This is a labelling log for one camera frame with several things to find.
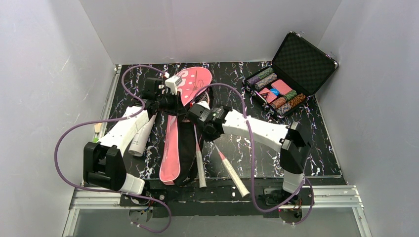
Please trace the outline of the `pink badminton racket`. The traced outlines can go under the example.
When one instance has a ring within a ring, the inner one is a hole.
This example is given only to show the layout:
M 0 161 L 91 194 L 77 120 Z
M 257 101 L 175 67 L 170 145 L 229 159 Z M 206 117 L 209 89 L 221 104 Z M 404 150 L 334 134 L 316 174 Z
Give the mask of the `pink badminton racket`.
M 249 190 L 244 185 L 243 181 L 241 180 L 241 178 L 239 177 L 239 175 L 237 174 L 237 172 L 235 171 L 235 169 L 231 165 L 230 161 L 219 150 L 219 148 L 218 148 L 217 145 L 215 145 L 215 148 L 218 151 L 218 154 L 219 154 L 219 156 L 220 156 L 220 158 L 222 160 L 222 163 L 224 165 L 224 168 L 227 170 L 228 174 L 230 175 L 230 178 L 233 180 L 233 182 L 235 184 L 235 187 L 237 188 L 237 190 L 239 191 L 239 193 L 241 194 L 241 196 L 243 198 L 249 196 L 250 195 Z
M 196 162 L 197 162 L 199 188 L 200 189 L 205 189 L 207 187 L 207 184 L 206 184 L 206 178 L 205 178 L 202 152 L 201 152 L 201 148 L 200 148 L 200 143 L 199 143 L 199 139 L 198 139 L 198 135 L 197 135 L 196 126 L 194 126 L 194 134 L 195 134 L 195 141 L 196 141 Z

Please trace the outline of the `white shuttlecock tube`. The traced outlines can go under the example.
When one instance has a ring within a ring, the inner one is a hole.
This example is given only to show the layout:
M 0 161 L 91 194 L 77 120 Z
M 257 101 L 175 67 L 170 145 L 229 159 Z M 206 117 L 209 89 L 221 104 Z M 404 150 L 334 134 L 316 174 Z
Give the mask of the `white shuttlecock tube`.
M 139 131 L 136 133 L 128 149 L 129 154 L 136 157 L 143 156 L 146 144 L 151 134 L 151 130 L 155 123 L 155 119 L 156 119 L 156 115 L 153 115 L 149 119 L 149 121 L 144 126 L 142 126 L 139 129 Z

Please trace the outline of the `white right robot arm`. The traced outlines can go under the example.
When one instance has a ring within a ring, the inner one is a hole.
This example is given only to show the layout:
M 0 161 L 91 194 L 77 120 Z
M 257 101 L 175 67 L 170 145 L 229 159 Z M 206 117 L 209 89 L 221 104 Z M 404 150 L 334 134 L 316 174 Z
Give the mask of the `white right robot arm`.
M 244 116 L 227 106 L 210 108 L 206 102 L 194 104 L 186 117 L 196 125 L 205 141 L 211 142 L 227 134 L 253 139 L 270 147 L 280 154 L 280 167 L 284 170 L 282 189 L 292 194 L 301 184 L 311 142 L 300 123 L 269 123 Z

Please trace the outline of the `pink racket bag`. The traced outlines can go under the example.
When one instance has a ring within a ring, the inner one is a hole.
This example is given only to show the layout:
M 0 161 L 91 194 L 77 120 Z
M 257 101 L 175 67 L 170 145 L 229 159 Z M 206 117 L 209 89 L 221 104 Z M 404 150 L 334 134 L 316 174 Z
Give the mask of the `pink racket bag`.
M 197 141 L 194 124 L 186 117 L 193 98 L 196 101 L 209 101 L 208 90 L 202 87 L 212 81 L 211 72 L 204 67 L 190 67 L 181 70 L 169 80 L 170 89 L 176 88 L 177 105 L 170 106 L 177 112 L 168 115 L 163 158 L 159 179 L 165 185 L 184 186 L 198 174 L 197 151 L 202 150 L 202 143 Z

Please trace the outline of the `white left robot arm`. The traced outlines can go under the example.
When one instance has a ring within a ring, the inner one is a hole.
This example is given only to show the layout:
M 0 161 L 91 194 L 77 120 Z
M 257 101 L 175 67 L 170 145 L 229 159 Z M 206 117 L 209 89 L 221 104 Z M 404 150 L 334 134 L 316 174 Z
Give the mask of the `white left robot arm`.
M 135 135 L 146 125 L 157 111 L 177 113 L 183 109 L 178 87 L 179 76 L 167 80 L 147 78 L 141 99 L 134 100 L 124 113 L 124 120 L 96 143 L 88 142 L 84 147 L 83 177 L 91 185 L 112 191 L 140 195 L 145 181 L 128 174 L 123 160 L 124 152 Z

